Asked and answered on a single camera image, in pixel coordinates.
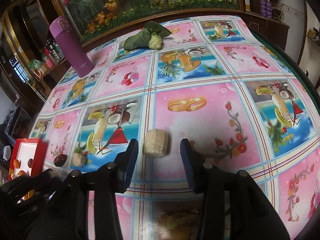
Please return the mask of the orange mandarin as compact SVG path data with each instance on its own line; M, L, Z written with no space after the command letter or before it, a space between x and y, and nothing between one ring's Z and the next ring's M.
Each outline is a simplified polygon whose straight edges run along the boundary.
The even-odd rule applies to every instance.
M20 162L18 159L15 159L15 160L13 161L13 165L14 165L14 168L20 169L21 162Z
M23 175L26 175L27 173L24 171L24 170L20 170L18 172L18 176L23 176Z

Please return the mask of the red white shallow box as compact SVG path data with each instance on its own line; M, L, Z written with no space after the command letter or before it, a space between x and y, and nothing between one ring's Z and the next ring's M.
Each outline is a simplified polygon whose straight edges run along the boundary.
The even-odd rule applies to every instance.
M39 175L42 172L47 148L48 143L42 139L17 139L11 155L8 180L18 177L20 170L24 170L27 173L26 175L30 177ZM20 169L14 168L13 161L15 159L21 162ZM29 159L34 160L32 168L29 168L27 165Z

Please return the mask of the fruit print tablecloth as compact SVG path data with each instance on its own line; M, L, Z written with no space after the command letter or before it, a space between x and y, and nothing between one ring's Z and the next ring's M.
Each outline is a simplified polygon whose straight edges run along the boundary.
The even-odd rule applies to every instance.
M165 22L160 50L125 51L122 35L68 70L30 136L48 142L44 167L66 176L114 160L131 139L169 134L167 155L140 153L116 197L124 239L193 239L201 196L188 186L180 142L227 172L247 171L296 238L319 207L319 96L307 77L238 16ZM68 156L62 167L57 155ZM76 167L73 154L87 164Z

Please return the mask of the pink bottle on counter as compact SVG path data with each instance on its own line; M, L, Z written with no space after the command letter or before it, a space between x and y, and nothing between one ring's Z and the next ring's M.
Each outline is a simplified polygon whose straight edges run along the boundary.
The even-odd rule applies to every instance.
M45 49L44 50L45 54L46 54L46 65L49 67L49 68L52 68L54 66L54 62L51 58L51 55L50 55L50 51L48 49Z

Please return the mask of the green leafy vegetable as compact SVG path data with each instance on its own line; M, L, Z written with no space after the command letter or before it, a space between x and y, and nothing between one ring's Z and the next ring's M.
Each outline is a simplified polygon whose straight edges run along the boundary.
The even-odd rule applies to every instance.
M133 51L138 48L160 50L163 38L170 35L171 31L169 29L155 21L149 21L140 32L126 39L123 48L125 51Z

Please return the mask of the purple thermos bottle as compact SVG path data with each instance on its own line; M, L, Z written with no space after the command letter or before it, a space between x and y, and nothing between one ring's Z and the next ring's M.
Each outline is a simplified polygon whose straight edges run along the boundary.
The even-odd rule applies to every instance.
M94 64L83 50L79 37L65 16L55 19L49 30L65 58L79 77L86 76L94 69Z

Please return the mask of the purple bottles on shelf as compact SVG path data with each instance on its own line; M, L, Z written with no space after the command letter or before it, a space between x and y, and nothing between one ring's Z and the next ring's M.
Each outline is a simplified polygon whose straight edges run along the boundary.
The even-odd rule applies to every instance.
M260 14L266 18L272 18L272 3L270 0L260 0Z

